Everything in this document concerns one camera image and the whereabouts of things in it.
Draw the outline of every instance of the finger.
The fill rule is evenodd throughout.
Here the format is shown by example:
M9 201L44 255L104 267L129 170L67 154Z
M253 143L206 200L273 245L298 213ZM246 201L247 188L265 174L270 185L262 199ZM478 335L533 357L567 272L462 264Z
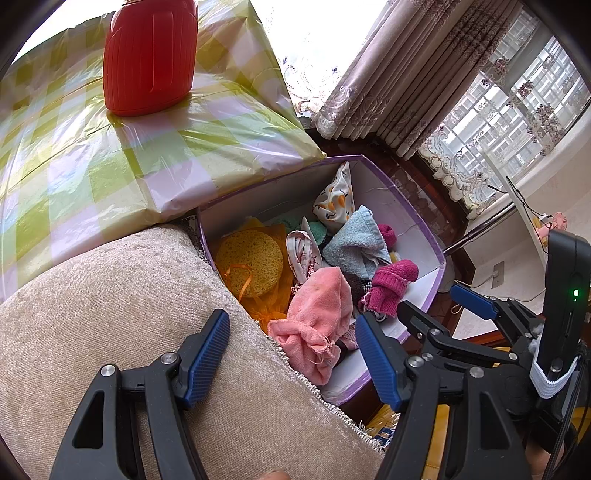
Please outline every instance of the finger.
M291 480L291 478L283 470L273 470L263 475L259 480Z

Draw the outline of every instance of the plaid wrapping paper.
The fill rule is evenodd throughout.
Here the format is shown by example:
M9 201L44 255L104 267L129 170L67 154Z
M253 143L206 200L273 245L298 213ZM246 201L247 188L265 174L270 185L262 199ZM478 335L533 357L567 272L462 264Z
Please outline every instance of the plaid wrapping paper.
M105 109L111 14L22 56L0 83L0 300L52 266L324 157L248 1L198 3L189 98Z

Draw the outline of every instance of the yellow sponge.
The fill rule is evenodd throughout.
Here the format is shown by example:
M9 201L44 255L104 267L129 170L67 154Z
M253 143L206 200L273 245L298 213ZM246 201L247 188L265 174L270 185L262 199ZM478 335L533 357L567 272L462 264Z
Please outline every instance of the yellow sponge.
M247 265L251 269L233 267ZM244 292L245 297L260 297L279 281L283 271L283 255L275 240L257 230L242 230L226 237L216 256L216 266L225 277L226 286L235 297L240 295L248 277L252 281Z

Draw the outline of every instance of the lace curtain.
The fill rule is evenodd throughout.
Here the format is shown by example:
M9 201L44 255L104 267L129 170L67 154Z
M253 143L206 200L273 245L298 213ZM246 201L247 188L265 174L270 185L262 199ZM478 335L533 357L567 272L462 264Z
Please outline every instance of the lace curtain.
M564 137L589 98L564 49L523 10L419 153L475 218L500 195L488 187L501 187L491 165L518 181Z
M343 76L386 0L251 0L298 115L317 113Z

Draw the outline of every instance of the light blue towel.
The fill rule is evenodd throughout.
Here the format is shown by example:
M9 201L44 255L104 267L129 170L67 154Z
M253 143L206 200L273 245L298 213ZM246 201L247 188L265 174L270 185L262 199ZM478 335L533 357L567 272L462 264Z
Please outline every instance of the light blue towel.
M326 245L322 256L330 265L362 280L371 280L378 267L392 263L374 216L364 205Z

